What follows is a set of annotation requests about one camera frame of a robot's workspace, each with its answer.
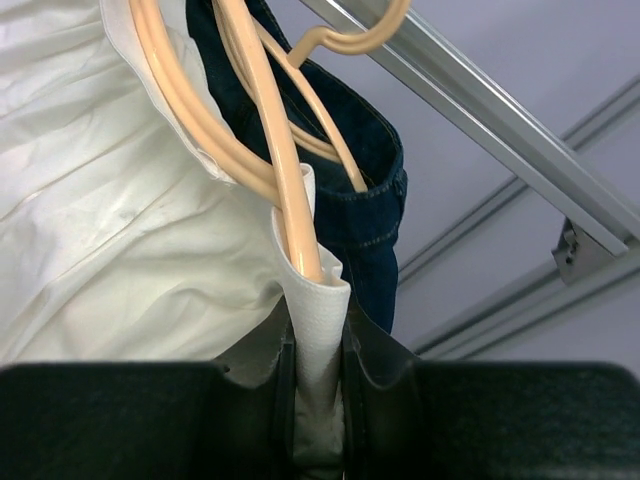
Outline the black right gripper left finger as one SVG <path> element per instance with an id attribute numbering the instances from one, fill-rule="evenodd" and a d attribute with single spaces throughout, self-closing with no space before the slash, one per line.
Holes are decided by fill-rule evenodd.
<path id="1" fill-rule="evenodd" d="M 291 479 L 295 340 L 279 302 L 217 358 L 1 371 L 5 479 Z"/>

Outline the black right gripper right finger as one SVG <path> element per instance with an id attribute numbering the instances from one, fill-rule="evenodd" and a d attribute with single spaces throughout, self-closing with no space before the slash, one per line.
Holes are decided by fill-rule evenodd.
<path id="1" fill-rule="evenodd" d="M 350 479 L 635 479 L 639 383 L 595 362 L 423 360 L 351 301 Z"/>

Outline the white pleated skirt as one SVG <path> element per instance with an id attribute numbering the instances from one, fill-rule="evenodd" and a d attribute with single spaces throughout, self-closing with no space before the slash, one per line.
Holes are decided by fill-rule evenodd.
<path id="1" fill-rule="evenodd" d="M 298 479 L 343 475 L 350 286 L 289 262 L 272 204 L 163 99 L 124 1 L 1 5 L 1 365 L 215 359 L 280 300 Z"/>

